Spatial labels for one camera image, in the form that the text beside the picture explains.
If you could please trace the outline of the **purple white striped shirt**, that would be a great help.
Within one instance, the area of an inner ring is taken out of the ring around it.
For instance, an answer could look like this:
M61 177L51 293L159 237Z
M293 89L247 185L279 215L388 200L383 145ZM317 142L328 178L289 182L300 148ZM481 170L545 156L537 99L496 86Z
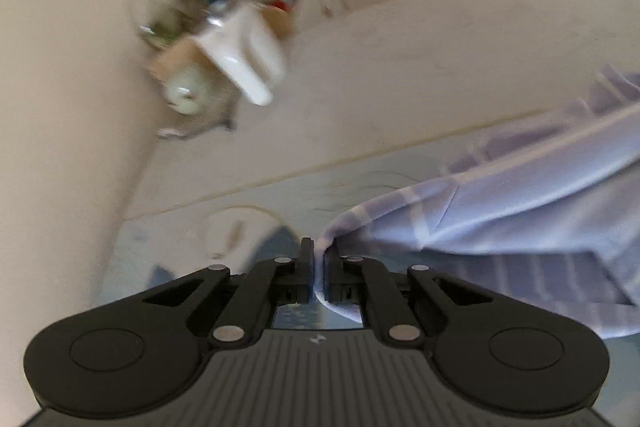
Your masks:
M314 248L401 269L424 263L570 317L604 338L639 330L639 77L606 66L587 95L492 128L441 176L338 216Z

